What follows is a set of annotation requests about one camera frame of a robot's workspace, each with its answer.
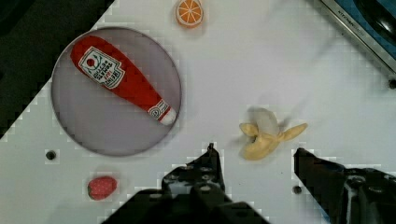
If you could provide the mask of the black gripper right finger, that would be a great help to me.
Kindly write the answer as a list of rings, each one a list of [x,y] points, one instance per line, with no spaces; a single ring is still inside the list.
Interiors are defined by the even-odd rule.
[[[346,168],[298,148],[294,173],[331,224],[396,224],[393,175],[374,168]]]

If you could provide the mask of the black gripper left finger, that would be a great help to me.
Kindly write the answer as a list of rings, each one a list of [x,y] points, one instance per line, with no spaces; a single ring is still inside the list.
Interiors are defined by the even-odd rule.
[[[173,198],[180,194],[189,194],[195,185],[214,185],[225,190],[220,156],[214,144],[210,143],[206,152],[199,158],[178,166],[164,176],[162,189]]]

